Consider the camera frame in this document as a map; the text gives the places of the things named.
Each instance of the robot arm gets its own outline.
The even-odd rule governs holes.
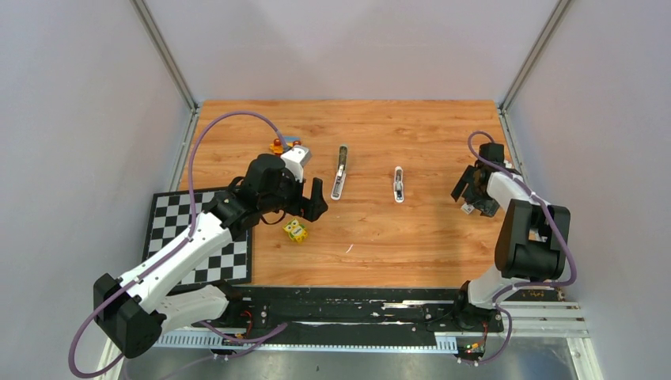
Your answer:
[[[195,232],[175,237],[163,249],[138,267],[113,279],[101,276],[93,286],[94,308],[121,287],[128,289],[96,318],[96,323],[127,358],[148,350],[161,334],[198,321],[221,317],[233,294],[229,287],[208,285],[198,291],[168,296],[193,268],[212,252],[230,244],[247,229],[259,224],[268,212],[285,211],[315,221],[328,209],[322,196],[322,181],[314,178],[310,199],[303,194],[303,169],[311,155],[295,146],[281,157],[261,154],[253,160],[239,186],[215,195],[197,218]],[[165,258],[178,245],[182,248],[140,280],[140,273]]]
[[[480,146],[480,156],[505,167],[503,145],[487,143]],[[495,316],[494,297],[510,285],[542,282],[569,275],[564,271],[566,257],[557,236],[548,226],[537,201],[520,186],[521,176],[512,169],[512,178],[476,161],[461,177],[452,197],[462,196],[466,203],[481,211],[482,216],[494,216],[500,207],[506,212],[495,248],[495,264],[481,277],[466,281],[454,303],[453,320],[462,329],[472,329],[491,322]],[[545,203],[564,239],[568,238],[571,214],[565,207]],[[530,238],[533,234],[540,239]],[[497,297],[501,302],[511,296],[511,289]]]

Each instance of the checkerboard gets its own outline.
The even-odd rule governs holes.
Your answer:
[[[195,190],[195,210],[214,198],[225,188]],[[188,192],[154,194],[142,260],[146,260],[184,231],[191,219]],[[212,253],[198,264],[175,287],[186,290],[195,285],[225,279],[229,283],[252,281],[252,231],[240,236],[234,243]]]

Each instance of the white wall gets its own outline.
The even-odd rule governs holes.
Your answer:
[[[187,110],[128,1],[3,2],[0,36],[0,378],[72,378],[93,282],[139,262]]]
[[[556,0],[147,3],[199,101],[500,101]]]
[[[511,111],[536,190],[571,209],[607,379],[669,378],[671,2],[578,0]]]

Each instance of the yellow cube toy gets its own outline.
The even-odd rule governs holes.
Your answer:
[[[291,222],[284,226],[284,230],[289,234],[289,239],[297,243],[302,243],[308,237],[308,230],[296,218],[291,219]]]

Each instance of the wood surface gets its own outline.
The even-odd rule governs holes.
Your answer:
[[[503,213],[466,215],[463,200],[455,203],[450,193],[475,161],[466,146],[472,131],[505,142],[494,102],[207,101],[194,141],[212,119],[235,110],[260,112],[284,135],[301,138],[313,154],[305,194],[312,178],[321,178],[329,207],[318,221],[304,222],[309,236],[301,244],[282,230],[288,216],[279,225],[255,227],[253,284],[459,287],[493,264]],[[223,120],[198,149],[195,187],[226,186],[243,176],[252,159],[269,152],[274,137],[251,116]],[[349,146],[347,179],[334,201],[343,143]],[[404,169],[404,203],[395,203],[392,193],[397,165]],[[187,168],[180,189],[187,188],[186,178]]]

